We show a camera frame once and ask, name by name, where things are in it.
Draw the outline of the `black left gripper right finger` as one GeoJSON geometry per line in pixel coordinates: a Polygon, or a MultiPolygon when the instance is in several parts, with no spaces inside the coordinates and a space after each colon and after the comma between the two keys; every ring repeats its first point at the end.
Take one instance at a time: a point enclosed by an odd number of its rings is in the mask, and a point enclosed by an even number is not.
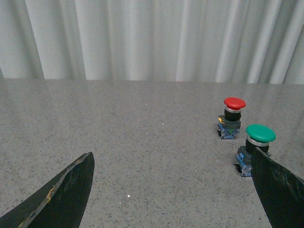
{"type": "Polygon", "coordinates": [[[276,163],[256,147],[251,157],[251,176],[273,228],[304,226],[304,180],[276,163]]]}

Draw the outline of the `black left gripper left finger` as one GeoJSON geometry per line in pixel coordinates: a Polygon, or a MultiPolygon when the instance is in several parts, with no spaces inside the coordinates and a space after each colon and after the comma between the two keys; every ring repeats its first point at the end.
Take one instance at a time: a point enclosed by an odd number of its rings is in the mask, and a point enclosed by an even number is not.
{"type": "Polygon", "coordinates": [[[0,218],[2,228],[77,228],[92,188],[95,160],[85,153],[0,218]]]}

